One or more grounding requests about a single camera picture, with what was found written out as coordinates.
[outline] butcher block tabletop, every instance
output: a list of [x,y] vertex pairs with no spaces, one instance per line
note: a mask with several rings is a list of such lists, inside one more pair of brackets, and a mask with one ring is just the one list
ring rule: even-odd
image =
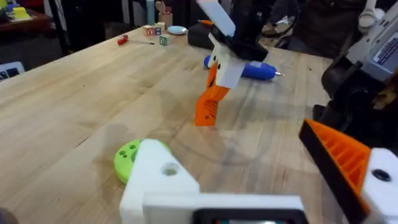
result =
[[158,139],[202,192],[299,195],[312,224],[341,212],[298,137],[331,60],[269,48],[284,77],[241,78],[216,125],[193,124],[211,51],[131,31],[0,83],[0,208],[15,223],[120,223],[113,159],[125,143]]

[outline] small white dish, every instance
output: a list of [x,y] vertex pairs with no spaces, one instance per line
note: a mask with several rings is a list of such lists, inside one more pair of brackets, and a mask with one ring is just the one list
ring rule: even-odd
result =
[[170,26],[167,31],[171,34],[182,35],[188,32],[187,28],[182,26]]

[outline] pen holder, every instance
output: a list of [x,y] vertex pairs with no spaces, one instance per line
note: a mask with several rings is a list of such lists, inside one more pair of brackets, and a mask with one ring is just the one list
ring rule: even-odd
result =
[[161,12],[159,13],[159,22],[164,22],[165,23],[165,29],[167,30],[167,28],[169,26],[173,25],[173,14],[169,14],[169,15],[165,15],[162,14]]

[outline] green plastic disc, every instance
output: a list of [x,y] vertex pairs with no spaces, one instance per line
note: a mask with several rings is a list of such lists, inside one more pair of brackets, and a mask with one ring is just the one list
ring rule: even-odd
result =
[[[142,140],[144,139],[135,139],[125,144],[116,152],[114,156],[113,165],[116,176],[125,184],[129,180],[130,171],[134,165],[138,147]],[[162,145],[171,153],[170,149],[164,143],[162,143]]]

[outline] hole in white part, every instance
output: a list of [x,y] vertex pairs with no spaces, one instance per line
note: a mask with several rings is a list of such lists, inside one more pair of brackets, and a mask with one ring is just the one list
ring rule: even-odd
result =
[[173,162],[169,162],[162,167],[162,174],[173,176],[178,173],[179,166]]

